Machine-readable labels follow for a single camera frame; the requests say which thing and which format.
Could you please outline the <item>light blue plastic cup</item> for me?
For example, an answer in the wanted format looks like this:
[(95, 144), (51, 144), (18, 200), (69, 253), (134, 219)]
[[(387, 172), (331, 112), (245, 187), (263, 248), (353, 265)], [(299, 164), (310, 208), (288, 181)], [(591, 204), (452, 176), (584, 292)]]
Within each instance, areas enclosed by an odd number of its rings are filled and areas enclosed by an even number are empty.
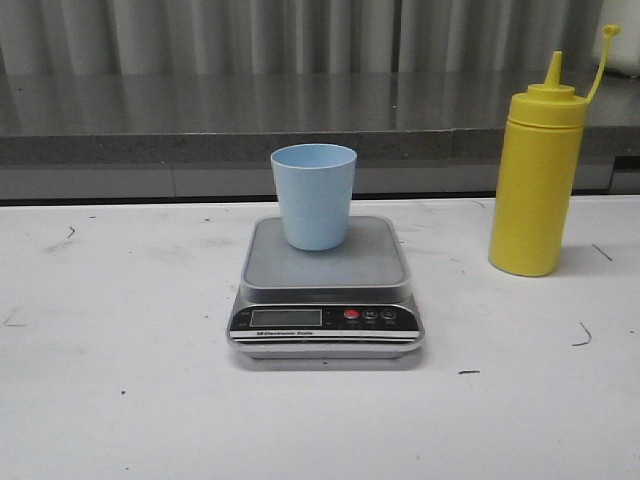
[(271, 154), (276, 195), (288, 243), (329, 250), (347, 235), (357, 153), (335, 144), (298, 144)]

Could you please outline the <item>yellow squeeze bottle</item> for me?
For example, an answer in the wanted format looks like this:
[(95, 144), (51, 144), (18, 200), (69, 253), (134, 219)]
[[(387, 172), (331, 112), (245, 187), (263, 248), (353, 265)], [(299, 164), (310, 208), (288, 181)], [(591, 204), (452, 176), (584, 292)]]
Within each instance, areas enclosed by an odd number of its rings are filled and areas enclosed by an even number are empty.
[(620, 31), (617, 24), (603, 27), (601, 58), (586, 96), (561, 83), (562, 53), (556, 51), (544, 81), (511, 98), (488, 252), (497, 269), (525, 277), (556, 269), (587, 110)]

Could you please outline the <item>silver digital kitchen scale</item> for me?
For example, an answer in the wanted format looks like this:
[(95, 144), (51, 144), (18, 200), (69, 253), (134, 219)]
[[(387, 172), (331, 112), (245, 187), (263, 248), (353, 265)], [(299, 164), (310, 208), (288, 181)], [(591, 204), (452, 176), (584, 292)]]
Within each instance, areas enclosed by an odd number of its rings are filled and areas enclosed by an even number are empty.
[(256, 222), (227, 326), (254, 359), (395, 359), (425, 338), (393, 223), (352, 216), (325, 251), (289, 245), (282, 221)]

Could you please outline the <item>stainless steel back counter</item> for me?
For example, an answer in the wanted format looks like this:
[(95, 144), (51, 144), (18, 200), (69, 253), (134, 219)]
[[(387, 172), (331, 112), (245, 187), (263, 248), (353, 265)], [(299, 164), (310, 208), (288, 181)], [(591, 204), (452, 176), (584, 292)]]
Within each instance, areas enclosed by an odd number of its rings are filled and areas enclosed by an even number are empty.
[(4, 203), (269, 199), (270, 156), (333, 143), (360, 199), (489, 196), (511, 97), (540, 71), (8, 75)]

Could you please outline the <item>white container in background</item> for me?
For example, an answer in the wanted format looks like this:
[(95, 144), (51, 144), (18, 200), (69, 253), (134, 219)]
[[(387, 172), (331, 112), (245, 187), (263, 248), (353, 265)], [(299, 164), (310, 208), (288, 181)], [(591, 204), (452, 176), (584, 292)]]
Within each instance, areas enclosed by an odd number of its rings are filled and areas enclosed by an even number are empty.
[(611, 43), (606, 69), (632, 78), (639, 77), (639, 0), (604, 0), (592, 47), (592, 63), (598, 65), (605, 25), (617, 24), (621, 31)]

